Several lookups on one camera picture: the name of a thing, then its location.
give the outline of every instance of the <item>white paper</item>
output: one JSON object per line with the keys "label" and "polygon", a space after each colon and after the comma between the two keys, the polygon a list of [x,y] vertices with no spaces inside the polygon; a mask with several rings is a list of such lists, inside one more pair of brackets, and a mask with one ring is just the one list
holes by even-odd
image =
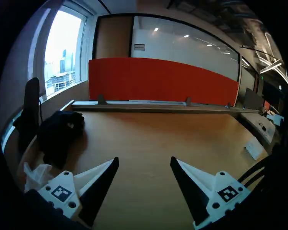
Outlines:
{"label": "white paper", "polygon": [[257,160],[263,151],[262,145],[254,136],[251,140],[248,141],[245,147],[254,160]]}
{"label": "white paper", "polygon": [[23,171],[26,174],[25,192],[30,189],[40,190],[53,176],[49,173],[52,166],[48,164],[40,164],[33,171],[31,170],[28,162],[24,163]]}

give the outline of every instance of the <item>white wall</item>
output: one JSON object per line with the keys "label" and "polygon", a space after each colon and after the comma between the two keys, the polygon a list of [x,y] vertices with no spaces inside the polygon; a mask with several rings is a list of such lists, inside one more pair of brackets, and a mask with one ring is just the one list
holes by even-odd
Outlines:
{"label": "white wall", "polygon": [[[145,51],[134,50],[134,44],[145,44]],[[213,71],[234,81],[238,78],[238,62],[230,59],[230,55],[223,55],[216,47],[206,46],[191,36],[184,38],[159,30],[134,29],[131,56],[180,62]]]}

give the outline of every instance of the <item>wall sign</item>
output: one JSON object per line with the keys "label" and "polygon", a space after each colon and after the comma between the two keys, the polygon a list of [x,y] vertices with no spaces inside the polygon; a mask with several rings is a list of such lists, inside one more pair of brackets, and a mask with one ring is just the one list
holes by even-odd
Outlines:
{"label": "wall sign", "polygon": [[134,44],[134,50],[145,50],[145,44]]}

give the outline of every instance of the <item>skyscraper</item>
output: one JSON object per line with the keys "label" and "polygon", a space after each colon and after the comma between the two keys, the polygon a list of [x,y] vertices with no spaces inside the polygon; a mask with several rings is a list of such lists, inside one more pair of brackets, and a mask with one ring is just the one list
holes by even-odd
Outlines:
{"label": "skyscraper", "polygon": [[64,73],[65,72],[65,58],[63,57],[60,60],[60,73]]}
{"label": "skyscraper", "polygon": [[60,73],[74,70],[74,53],[68,50],[63,51],[63,57],[60,60]]}

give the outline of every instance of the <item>building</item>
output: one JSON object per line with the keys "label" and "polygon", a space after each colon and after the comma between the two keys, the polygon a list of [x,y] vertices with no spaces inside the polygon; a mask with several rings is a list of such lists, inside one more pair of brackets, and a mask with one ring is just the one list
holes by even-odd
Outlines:
{"label": "building", "polygon": [[76,82],[76,74],[74,71],[67,71],[64,73],[56,74],[46,81],[47,95],[57,92]]}

